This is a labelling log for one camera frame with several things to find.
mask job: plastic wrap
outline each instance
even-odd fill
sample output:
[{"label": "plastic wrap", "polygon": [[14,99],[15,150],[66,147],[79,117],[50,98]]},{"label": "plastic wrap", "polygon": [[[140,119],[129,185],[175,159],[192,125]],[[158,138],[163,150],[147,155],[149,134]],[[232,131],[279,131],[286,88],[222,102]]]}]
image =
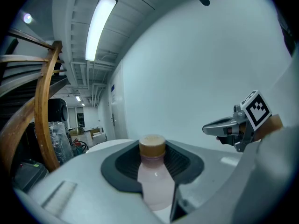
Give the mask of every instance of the plastic wrap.
[{"label": "plastic wrap", "polygon": [[49,122],[49,130],[56,157],[62,165],[74,156],[66,136],[64,123]]}]

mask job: pink bottle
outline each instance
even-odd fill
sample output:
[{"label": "pink bottle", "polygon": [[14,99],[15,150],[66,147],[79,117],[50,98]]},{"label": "pink bottle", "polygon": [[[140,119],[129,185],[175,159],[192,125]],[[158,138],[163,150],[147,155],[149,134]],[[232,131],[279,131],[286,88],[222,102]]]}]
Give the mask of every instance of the pink bottle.
[{"label": "pink bottle", "polygon": [[137,180],[143,199],[152,211],[163,210],[172,204],[174,192],[174,180],[164,165],[165,138],[147,135],[139,140],[139,149],[142,162]]}]

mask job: wooden railing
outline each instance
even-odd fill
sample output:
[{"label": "wooden railing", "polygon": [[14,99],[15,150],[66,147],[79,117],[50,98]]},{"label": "wooden railing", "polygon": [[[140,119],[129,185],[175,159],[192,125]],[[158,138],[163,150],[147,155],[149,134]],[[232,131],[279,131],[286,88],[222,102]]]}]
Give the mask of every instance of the wooden railing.
[{"label": "wooden railing", "polygon": [[8,35],[48,48],[49,51],[46,58],[21,55],[0,56],[0,63],[27,61],[44,62],[44,64],[42,65],[42,69],[37,73],[30,74],[29,76],[31,77],[25,76],[25,78],[21,78],[22,80],[15,79],[10,83],[0,86],[1,97],[1,95],[6,94],[14,88],[38,78],[35,97],[31,98],[27,103],[25,103],[9,119],[9,121],[5,124],[0,132],[0,155],[2,165],[4,166],[6,171],[10,173],[10,168],[16,148],[28,124],[34,117],[36,137],[44,159],[45,166],[49,171],[53,171],[59,167],[59,163],[50,139],[48,126],[48,99],[53,96],[58,90],[68,84],[67,78],[64,78],[50,86],[50,81],[53,73],[66,71],[54,70],[56,62],[63,63],[63,61],[57,60],[58,55],[62,49],[62,44],[60,41],[55,41],[52,45],[49,45],[13,28],[8,31]]}]

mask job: round light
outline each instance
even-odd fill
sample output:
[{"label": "round light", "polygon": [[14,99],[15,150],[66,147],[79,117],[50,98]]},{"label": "round light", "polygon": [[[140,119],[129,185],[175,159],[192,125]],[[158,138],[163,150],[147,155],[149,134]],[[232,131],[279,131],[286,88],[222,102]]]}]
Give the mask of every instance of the round light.
[{"label": "round light", "polygon": [[23,19],[24,19],[24,22],[27,23],[27,24],[31,23],[31,21],[32,21],[32,17],[31,17],[31,15],[29,13],[26,13],[24,15]]}]

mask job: fluorescent light fixture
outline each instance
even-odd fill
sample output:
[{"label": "fluorescent light fixture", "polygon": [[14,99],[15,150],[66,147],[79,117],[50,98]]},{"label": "fluorescent light fixture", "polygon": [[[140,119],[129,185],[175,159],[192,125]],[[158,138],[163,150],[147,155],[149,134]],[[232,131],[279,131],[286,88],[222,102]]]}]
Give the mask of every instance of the fluorescent light fixture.
[{"label": "fluorescent light fixture", "polygon": [[99,0],[88,30],[85,60],[94,61],[104,25],[116,3],[117,0]]},{"label": "fluorescent light fixture", "polygon": [[32,21],[32,16],[29,13],[26,13],[23,17],[25,23],[29,24]]}]

